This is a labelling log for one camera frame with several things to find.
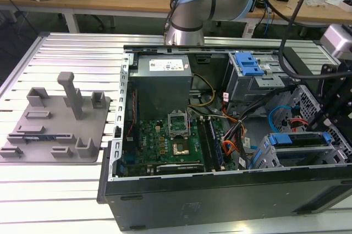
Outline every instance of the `floor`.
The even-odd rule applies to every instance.
[[[38,31],[67,32],[64,19],[60,19],[57,14],[50,13],[25,13],[27,19]],[[0,85],[5,81],[19,60],[31,46],[36,34],[24,21],[20,13],[16,13],[18,21],[10,24],[4,20],[0,13]],[[108,33],[108,34],[142,34],[161,35],[163,19],[160,18],[136,18],[136,17],[116,17],[116,28],[109,27],[109,17],[102,16],[101,19],[106,24],[103,31],[99,31],[99,24],[90,15],[78,15],[80,31],[83,33]],[[244,23],[222,22],[221,27],[214,33],[210,32],[210,23],[204,25],[205,36],[217,37],[241,37],[244,30]],[[255,38],[280,39],[285,30],[282,25],[270,25],[267,35],[264,35],[266,24],[260,24],[254,32]],[[311,39],[318,40],[323,31],[311,29],[305,38],[299,36],[299,28],[294,28],[290,34],[290,39]]]

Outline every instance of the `workbench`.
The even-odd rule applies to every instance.
[[[276,0],[270,1],[282,14],[290,17],[298,0],[290,0],[287,3]],[[108,15],[111,16],[111,26],[114,26],[114,16],[165,18],[170,10],[170,0],[47,0],[40,2],[35,0],[13,0],[13,2],[20,10],[25,12],[63,14],[70,33],[79,32],[76,14]],[[16,9],[9,0],[0,0],[0,10],[15,11]],[[262,16],[263,9],[255,9],[254,12],[248,13],[246,18],[236,20],[247,24],[243,37],[252,37],[254,27]],[[315,25],[349,24],[352,21],[352,14],[333,5],[328,7],[309,7],[303,4],[296,20]],[[273,24],[287,24],[287,22],[275,15]]]
[[[41,36],[0,87],[0,146],[22,115],[31,87],[64,95],[56,81],[61,71],[75,74],[83,96],[102,90],[112,98],[101,147],[112,139],[119,93],[123,46],[162,44],[161,36],[56,34]],[[278,47],[279,40],[205,38],[208,45]],[[314,73],[333,59],[312,41],[288,41]],[[82,165],[0,165],[0,233],[120,233],[108,205],[96,203],[102,151],[98,160]],[[350,233],[352,198],[322,214],[160,228],[139,233]]]

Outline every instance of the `blue cable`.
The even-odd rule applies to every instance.
[[[274,126],[273,121],[272,121],[272,116],[273,116],[274,112],[280,108],[286,108],[288,110],[292,109],[292,107],[290,107],[290,106],[277,106],[269,113],[269,116],[268,116],[269,125],[270,125],[271,129],[276,133],[279,133],[279,130]]]

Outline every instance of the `sticker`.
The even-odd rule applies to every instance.
[[[184,70],[181,59],[151,59],[149,71],[163,72],[167,70]]]
[[[264,69],[264,70],[270,70],[270,66],[269,65],[260,65],[259,67],[261,69]]]
[[[228,92],[224,92],[222,96],[224,98],[224,102],[228,102],[229,101],[229,93]]]
[[[241,166],[242,166],[243,168],[246,168],[246,162],[245,162],[245,160],[243,160],[241,157],[240,157],[240,159],[239,159],[238,162],[241,164]]]
[[[243,147],[251,148],[250,138],[244,138]]]
[[[35,139],[35,140],[39,140],[39,137],[23,137],[24,139]]]

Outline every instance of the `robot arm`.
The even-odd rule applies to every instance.
[[[168,45],[203,45],[203,23],[244,17],[252,0],[179,0],[166,34]]]

